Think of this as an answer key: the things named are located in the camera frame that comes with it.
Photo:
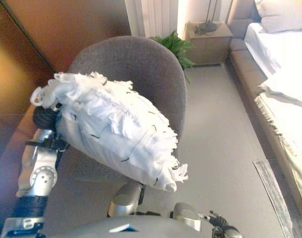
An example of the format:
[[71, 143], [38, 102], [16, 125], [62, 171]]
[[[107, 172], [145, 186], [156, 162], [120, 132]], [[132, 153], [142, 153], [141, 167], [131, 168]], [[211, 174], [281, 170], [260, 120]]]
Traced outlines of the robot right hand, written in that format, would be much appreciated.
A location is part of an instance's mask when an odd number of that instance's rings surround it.
[[205, 215], [199, 212], [198, 215], [201, 219], [204, 219], [205, 221], [209, 222], [212, 226], [218, 227], [222, 230], [229, 225], [227, 220], [220, 214], [214, 212], [213, 210], [210, 210], [209, 213], [209, 215]]

